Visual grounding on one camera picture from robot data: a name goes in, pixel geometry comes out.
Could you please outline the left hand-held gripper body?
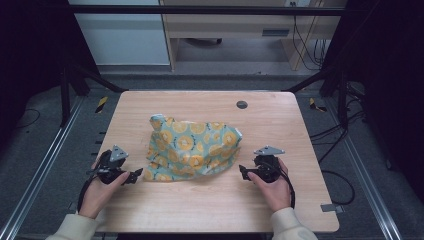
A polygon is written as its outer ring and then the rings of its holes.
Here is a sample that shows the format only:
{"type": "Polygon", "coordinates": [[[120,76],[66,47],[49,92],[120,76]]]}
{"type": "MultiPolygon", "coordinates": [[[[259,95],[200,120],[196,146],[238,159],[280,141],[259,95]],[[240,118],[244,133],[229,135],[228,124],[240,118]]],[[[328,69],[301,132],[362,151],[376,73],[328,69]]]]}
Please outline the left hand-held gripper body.
{"type": "Polygon", "coordinates": [[[95,167],[88,170],[87,174],[97,176],[104,184],[110,184],[123,173],[121,166],[128,156],[129,154],[125,150],[114,145],[112,149],[108,149],[100,155],[95,167]]]}

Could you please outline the yellow black tape strip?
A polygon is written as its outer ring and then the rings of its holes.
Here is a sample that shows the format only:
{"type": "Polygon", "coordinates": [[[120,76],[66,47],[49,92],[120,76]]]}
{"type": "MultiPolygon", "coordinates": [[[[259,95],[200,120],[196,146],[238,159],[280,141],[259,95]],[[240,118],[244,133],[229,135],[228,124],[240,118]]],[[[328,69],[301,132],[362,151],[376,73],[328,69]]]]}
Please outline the yellow black tape strip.
{"type": "Polygon", "coordinates": [[[320,112],[327,112],[327,108],[317,106],[316,103],[315,103],[315,100],[313,98],[309,99],[309,106],[310,106],[311,109],[315,109],[315,110],[320,111],[320,112]]]}
{"type": "Polygon", "coordinates": [[[105,104],[106,104],[107,100],[108,100],[108,97],[107,97],[107,96],[103,96],[103,97],[99,100],[99,103],[98,103],[98,105],[97,105],[97,108],[96,108],[96,110],[95,110],[95,113],[101,113],[101,112],[102,112],[102,110],[103,110],[103,108],[104,108],[104,106],[105,106],[105,104]]]}

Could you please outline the person's right hand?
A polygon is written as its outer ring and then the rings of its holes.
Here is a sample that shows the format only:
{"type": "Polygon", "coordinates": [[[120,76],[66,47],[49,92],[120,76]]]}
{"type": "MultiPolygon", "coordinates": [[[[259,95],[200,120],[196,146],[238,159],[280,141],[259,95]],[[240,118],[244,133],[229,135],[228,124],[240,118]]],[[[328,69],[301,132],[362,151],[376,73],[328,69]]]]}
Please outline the person's right hand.
{"type": "Polygon", "coordinates": [[[252,172],[249,172],[248,176],[260,189],[266,203],[273,212],[291,206],[290,187],[282,176],[272,183],[264,182],[258,175],[252,172]]]}

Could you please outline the green cloth with orange print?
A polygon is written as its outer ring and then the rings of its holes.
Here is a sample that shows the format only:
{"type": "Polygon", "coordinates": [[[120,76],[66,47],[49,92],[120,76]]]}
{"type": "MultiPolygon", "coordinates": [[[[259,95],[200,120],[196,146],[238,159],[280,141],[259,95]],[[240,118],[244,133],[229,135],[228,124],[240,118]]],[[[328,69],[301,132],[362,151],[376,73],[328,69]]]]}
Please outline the green cloth with orange print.
{"type": "Polygon", "coordinates": [[[240,151],[242,133],[223,122],[177,121],[152,115],[144,179],[174,182],[210,176],[229,169],[240,151]]]}

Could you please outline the white cabinet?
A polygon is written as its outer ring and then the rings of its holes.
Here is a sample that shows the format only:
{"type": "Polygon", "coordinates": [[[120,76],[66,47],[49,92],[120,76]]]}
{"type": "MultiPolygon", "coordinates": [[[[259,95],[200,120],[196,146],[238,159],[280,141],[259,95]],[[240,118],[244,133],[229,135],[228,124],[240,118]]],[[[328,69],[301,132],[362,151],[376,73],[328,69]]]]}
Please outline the white cabinet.
{"type": "Polygon", "coordinates": [[[168,65],[160,14],[76,14],[97,65],[168,65]]]}

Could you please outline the black metal stand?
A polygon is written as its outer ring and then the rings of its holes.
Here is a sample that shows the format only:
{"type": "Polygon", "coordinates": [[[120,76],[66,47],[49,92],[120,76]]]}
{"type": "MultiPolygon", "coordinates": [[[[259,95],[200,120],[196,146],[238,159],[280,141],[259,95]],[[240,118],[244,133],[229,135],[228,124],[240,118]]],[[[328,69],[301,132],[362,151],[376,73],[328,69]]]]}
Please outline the black metal stand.
{"type": "Polygon", "coordinates": [[[319,90],[321,96],[329,97],[335,90],[338,91],[337,118],[342,128],[347,129],[348,117],[346,97],[348,92],[348,77],[345,70],[341,70],[334,66],[327,67],[293,87],[285,89],[285,92],[296,93],[318,80],[323,80],[323,84],[319,90]]]}
{"type": "Polygon", "coordinates": [[[60,73],[62,106],[61,127],[64,127],[71,118],[69,87],[72,87],[78,96],[86,96],[90,92],[90,88],[85,81],[86,78],[94,80],[96,83],[115,93],[123,93],[126,91],[125,88],[119,87],[102,78],[99,73],[90,71],[80,65],[65,66],[60,73]]]}

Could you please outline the black horizontal frame bar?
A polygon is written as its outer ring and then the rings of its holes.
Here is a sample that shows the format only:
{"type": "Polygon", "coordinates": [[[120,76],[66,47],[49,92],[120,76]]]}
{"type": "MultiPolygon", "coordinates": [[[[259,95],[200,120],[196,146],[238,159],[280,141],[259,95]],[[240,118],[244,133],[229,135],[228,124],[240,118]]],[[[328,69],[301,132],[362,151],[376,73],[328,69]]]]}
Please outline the black horizontal frame bar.
{"type": "Polygon", "coordinates": [[[153,6],[153,5],[69,5],[73,13],[89,14],[208,14],[208,15],[296,15],[342,16],[344,8],[242,7],[242,6],[153,6]]]}

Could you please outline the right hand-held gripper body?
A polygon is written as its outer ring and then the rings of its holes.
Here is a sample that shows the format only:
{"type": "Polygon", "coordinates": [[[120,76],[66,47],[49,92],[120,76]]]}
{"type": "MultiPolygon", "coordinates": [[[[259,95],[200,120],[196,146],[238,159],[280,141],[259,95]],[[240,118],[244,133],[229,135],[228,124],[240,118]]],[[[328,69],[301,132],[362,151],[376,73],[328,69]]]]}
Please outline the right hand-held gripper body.
{"type": "Polygon", "coordinates": [[[282,169],[279,164],[278,155],[285,151],[269,145],[255,150],[256,157],[254,163],[257,166],[257,175],[266,183],[276,181],[282,175],[282,169]]]}

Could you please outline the person's left hand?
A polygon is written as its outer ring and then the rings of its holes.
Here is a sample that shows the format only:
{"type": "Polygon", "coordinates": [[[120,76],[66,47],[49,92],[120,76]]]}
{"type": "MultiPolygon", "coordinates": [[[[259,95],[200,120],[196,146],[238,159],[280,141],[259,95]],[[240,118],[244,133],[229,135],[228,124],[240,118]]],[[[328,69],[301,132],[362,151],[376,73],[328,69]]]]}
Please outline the person's left hand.
{"type": "Polygon", "coordinates": [[[124,172],[110,184],[104,184],[98,178],[93,179],[84,193],[78,214],[95,219],[128,177],[129,173],[124,172]]]}

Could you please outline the aluminium floor rail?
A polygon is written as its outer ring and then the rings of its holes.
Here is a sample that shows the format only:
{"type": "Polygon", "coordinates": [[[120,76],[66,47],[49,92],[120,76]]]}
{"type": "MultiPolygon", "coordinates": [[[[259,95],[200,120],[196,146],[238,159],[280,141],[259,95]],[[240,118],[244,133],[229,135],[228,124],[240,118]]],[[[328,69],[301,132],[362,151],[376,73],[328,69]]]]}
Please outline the aluminium floor rail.
{"type": "Polygon", "coordinates": [[[402,240],[376,182],[366,168],[351,133],[362,126],[364,113],[348,113],[348,129],[334,130],[339,135],[333,150],[320,157],[320,167],[330,189],[332,201],[340,208],[340,229],[336,235],[349,240],[402,240]]]}
{"type": "Polygon", "coordinates": [[[18,204],[14,208],[11,216],[5,225],[0,229],[0,240],[14,240],[26,219],[42,185],[45,182],[51,167],[55,163],[60,150],[66,141],[73,125],[78,117],[85,98],[77,96],[71,108],[70,116],[65,123],[59,128],[53,142],[50,144],[48,151],[44,155],[40,165],[35,171],[31,181],[26,187],[18,204]]]}

